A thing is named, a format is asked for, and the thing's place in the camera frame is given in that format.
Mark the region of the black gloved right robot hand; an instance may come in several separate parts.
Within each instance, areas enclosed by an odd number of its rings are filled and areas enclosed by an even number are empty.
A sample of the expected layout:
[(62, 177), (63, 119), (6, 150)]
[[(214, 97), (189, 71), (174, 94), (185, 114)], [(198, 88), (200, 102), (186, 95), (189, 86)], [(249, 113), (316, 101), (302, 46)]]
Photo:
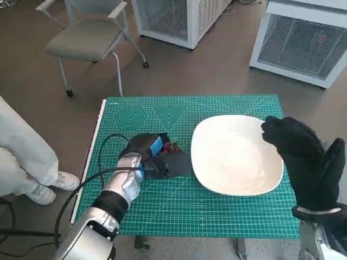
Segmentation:
[(297, 205), (309, 211), (337, 208), (345, 141), (336, 138), (325, 149), (309, 126), (292, 117), (268, 116), (261, 128), (264, 141), (276, 147), (285, 163)]

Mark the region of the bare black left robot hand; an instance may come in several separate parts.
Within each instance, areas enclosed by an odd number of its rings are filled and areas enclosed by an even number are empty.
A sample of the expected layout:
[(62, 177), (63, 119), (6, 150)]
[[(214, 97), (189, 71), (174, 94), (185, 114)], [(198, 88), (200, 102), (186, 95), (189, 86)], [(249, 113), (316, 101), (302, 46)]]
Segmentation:
[(165, 145), (170, 143), (167, 133), (141, 133), (130, 139), (125, 149), (121, 151), (119, 158), (126, 154), (138, 153), (141, 155), (141, 162), (145, 162), (158, 155)]

